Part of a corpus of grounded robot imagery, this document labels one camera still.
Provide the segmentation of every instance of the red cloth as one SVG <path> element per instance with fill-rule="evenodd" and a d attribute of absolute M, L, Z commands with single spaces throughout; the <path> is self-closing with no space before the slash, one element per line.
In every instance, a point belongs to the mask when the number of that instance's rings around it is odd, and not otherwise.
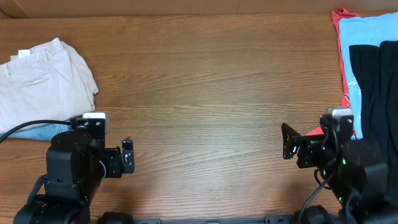
<path fill-rule="evenodd" d="M 340 47 L 340 30 L 338 28 L 338 24 L 340 19 L 342 18 L 352 18 L 352 17 L 359 17 L 360 15 L 358 13 L 353 13 L 349 12 L 348 10 L 344 8 L 339 8 L 337 11 L 332 11 L 331 12 L 331 22 L 333 25 L 335 25 L 336 32 L 337 32 L 337 51 L 338 51 L 338 57 L 339 57 L 339 66 L 340 66 L 340 72 L 341 72 L 341 79 L 343 80 L 343 97 L 341 98 L 341 106 L 350 108 L 351 103 L 349 102 L 349 93 L 348 93 L 348 86 L 347 86 L 347 81 L 346 81 L 346 74 L 344 72 L 344 62 L 343 62 L 343 57 L 341 56 L 341 47 Z M 316 135 L 316 134 L 323 134 L 323 131 L 321 128 L 315 128 L 314 130 L 310 131 L 306 135 L 311 136 L 311 135 Z"/>

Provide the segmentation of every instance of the white label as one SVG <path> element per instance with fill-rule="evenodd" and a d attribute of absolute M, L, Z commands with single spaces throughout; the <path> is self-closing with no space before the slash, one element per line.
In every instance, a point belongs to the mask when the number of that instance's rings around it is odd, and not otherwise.
<path fill-rule="evenodd" d="M 25 57 L 30 55 L 30 50 L 18 50 L 18 57 Z"/>

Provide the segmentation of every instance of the wooden table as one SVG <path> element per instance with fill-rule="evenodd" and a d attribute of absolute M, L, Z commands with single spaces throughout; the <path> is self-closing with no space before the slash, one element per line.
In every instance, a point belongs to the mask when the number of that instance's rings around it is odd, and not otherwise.
<path fill-rule="evenodd" d="M 306 133 L 340 103 L 329 14 L 0 20 L 0 63 L 55 37 L 93 72 L 96 109 L 111 119 L 106 145 L 134 140 L 135 173 L 103 181 L 92 218 L 292 213 L 318 186 L 313 169 L 283 160 L 280 126 Z M 0 145 L 0 223 L 46 173 L 49 145 Z M 327 190 L 313 204 L 340 208 Z"/>

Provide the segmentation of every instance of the white garment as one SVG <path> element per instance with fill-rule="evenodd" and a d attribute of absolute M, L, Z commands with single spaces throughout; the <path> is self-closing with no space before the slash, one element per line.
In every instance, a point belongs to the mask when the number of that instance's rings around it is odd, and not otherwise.
<path fill-rule="evenodd" d="M 56 38 L 11 59 L 0 65 L 0 133 L 28 121 L 63 121 L 95 110 L 98 88 L 73 47 Z"/>

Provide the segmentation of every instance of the blue fabric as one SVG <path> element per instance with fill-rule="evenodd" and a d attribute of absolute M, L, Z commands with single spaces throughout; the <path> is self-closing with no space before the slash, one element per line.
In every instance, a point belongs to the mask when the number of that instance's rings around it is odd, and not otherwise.
<path fill-rule="evenodd" d="M 70 131 L 69 125 L 66 124 L 46 124 L 39 127 L 34 127 L 22 131 L 17 131 L 9 136 L 9 138 L 24 138 L 49 141 L 56 134 L 64 131 Z"/>
<path fill-rule="evenodd" d="M 356 137 L 363 137 L 361 129 L 361 89 L 356 82 L 351 61 L 349 59 L 350 45 L 380 46 L 385 40 L 398 40 L 398 12 L 377 17 L 341 19 L 339 23 L 341 55 L 349 92 L 351 109 L 354 114 L 354 129 Z"/>

